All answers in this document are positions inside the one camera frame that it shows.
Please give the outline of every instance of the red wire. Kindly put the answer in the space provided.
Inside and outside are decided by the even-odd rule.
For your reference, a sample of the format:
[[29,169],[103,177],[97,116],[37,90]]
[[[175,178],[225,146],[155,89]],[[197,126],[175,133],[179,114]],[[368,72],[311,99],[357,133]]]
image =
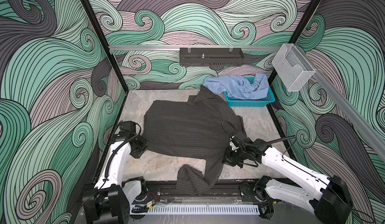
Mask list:
[[149,193],[149,194],[152,194],[155,197],[155,202],[158,200],[158,198],[156,197],[156,195],[154,193]]

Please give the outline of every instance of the aluminum rail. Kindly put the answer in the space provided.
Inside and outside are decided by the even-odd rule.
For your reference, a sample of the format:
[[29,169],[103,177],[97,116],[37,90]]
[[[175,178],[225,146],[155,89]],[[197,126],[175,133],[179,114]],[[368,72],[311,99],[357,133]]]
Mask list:
[[[305,54],[301,56],[301,61],[312,66],[313,62]],[[362,138],[370,145],[378,156],[385,161],[385,141],[382,136],[374,130],[369,122],[358,112],[358,110],[335,88],[330,80],[324,75],[322,70],[315,69],[313,77],[322,86],[324,91],[331,97],[336,106],[348,117],[353,126],[361,134]]]
[[110,51],[179,51],[180,48],[241,48],[242,51],[277,52],[281,46],[252,45],[109,45]]

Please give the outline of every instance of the gray marble floor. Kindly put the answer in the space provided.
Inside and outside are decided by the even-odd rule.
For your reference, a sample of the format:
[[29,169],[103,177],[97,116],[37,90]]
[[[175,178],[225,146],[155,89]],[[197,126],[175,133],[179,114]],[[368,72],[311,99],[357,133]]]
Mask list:
[[[135,121],[143,128],[144,114],[154,100],[185,102],[189,95],[196,95],[198,92],[199,90],[131,90],[128,93],[121,120]],[[260,138],[269,141],[280,137],[266,107],[232,107],[232,109],[235,114],[243,117],[246,133],[251,140]],[[273,146],[281,152],[285,150],[282,142]],[[162,155],[147,150],[139,159],[129,157],[123,179],[143,176],[146,180],[176,180],[178,170],[184,164],[189,164],[204,173],[206,161]],[[263,175],[274,178],[285,177],[263,164],[259,167],[244,166],[242,169],[238,166],[224,165],[219,179],[260,178]]]

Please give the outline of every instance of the wire mesh basket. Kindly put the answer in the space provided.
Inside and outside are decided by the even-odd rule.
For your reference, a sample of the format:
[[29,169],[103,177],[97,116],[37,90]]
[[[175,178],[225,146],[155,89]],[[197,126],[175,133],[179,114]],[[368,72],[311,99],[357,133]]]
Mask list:
[[300,91],[315,73],[306,53],[294,44],[283,44],[272,61],[287,91]]
[[[254,82],[254,77],[246,77],[246,79],[250,83]],[[226,91],[224,92],[224,96],[227,100],[227,105],[234,106],[234,107],[264,107],[268,103],[272,103],[275,101],[275,97],[270,87],[269,87],[269,91],[267,92],[267,96],[259,100],[240,100],[234,97],[228,97]]]

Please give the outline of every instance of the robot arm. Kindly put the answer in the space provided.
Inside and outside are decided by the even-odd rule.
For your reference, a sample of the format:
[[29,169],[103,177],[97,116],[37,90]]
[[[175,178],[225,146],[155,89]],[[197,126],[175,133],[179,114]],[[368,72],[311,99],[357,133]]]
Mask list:
[[320,200],[323,193],[321,190],[326,190],[329,184],[329,177],[317,173],[300,163],[288,158],[283,157],[282,153],[274,147],[269,147],[262,156],[262,164],[271,167],[287,178],[291,179],[314,199]]
[[242,168],[246,164],[243,161],[250,159],[255,162],[255,166],[258,162],[277,170],[299,187],[263,176],[254,188],[262,192],[257,193],[258,196],[268,195],[270,198],[302,207],[314,213],[325,224],[345,224],[353,207],[346,183],[338,176],[330,178],[283,156],[271,146],[281,140],[266,142],[257,139],[252,142],[244,133],[235,131],[230,138],[231,142],[225,151],[223,162]]
[[[122,182],[124,164],[129,155],[139,158],[146,150],[147,140],[136,134],[135,122],[119,123],[121,132],[113,135],[108,149],[108,161],[93,189],[83,195],[83,207],[87,224],[128,223],[130,205],[135,197],[146,192],[143,177]],[[147,203],[151,208],[155,201]]]

